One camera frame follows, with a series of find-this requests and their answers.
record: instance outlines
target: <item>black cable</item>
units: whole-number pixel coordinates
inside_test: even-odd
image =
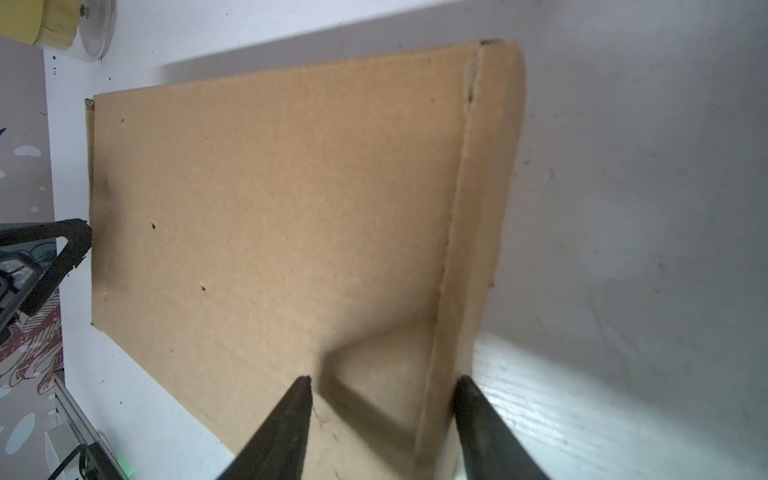
[[[53,471],[53,473],[51,473],[51,476],[48,477],[48,480],[56,480],[56,478],[61,475],[64,469],[67,468],[67,465],[69,465],[69,463],[74,460],[74,457],[78,456],[78,453],[85,455],[84,444],[81,443],[80,445],[74,447],[74,450],[72,450],[72,452],[67,455],[67,458],[65,458],[64,461]]]

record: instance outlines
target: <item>brown cardboard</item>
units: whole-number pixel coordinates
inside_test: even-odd
[[[304,478],[450,476],[524,99],[501,42],[97,96],[94,324],[235,452],[310,374]]]

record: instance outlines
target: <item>table surface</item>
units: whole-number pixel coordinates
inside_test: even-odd
[[[88,216],[84,98],[479,38],[528,103],[475,378],[553,479],[768,478],[768,3],[132,0],[107,56],[45,53],[58,220]],[[219,441],[61,285],[68,388],[132,478]]]

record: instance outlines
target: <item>white spot on wall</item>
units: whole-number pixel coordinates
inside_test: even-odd
[[[35,429],[35,414],[30,413],[23,419],[19,420],[16,427],[13,428],[13,432],[8,437],[8,441],[5,443],[5,453],[13,455],[24,445],[29,436],[32,434],[32,430]]]
[[[16,147],[13,150],[13,153],[17,154],[19,157],[24,157],[25,155],[29,155],[30,157],[39,157],[42,155],[42,152],[40,152],[39,148],[32,147],[31,145],[22,145],[21,147]]]

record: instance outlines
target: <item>torn cardboard edge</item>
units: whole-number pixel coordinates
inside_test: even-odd
[[[390,55],[402,54],[348,61],[371,61]],[[328,63],[334,62],[293,68],[319,67]],[[212,81],[216,79],[189,84]],[[450,478],[455,473],[460,445],[455,427],[449,428],[452,392],[458,377],[471,372],[475,337],[496,268],[524,108],[525,63],[522,53],[515,45],[500,41],[478,42],[477,52],[465,72],[465,130],[422,413],[412,451],[415,476],[419,478],[435,472],[435,466],[437,478]],[[92,100],[85,101],[85,110],[92,200]]]

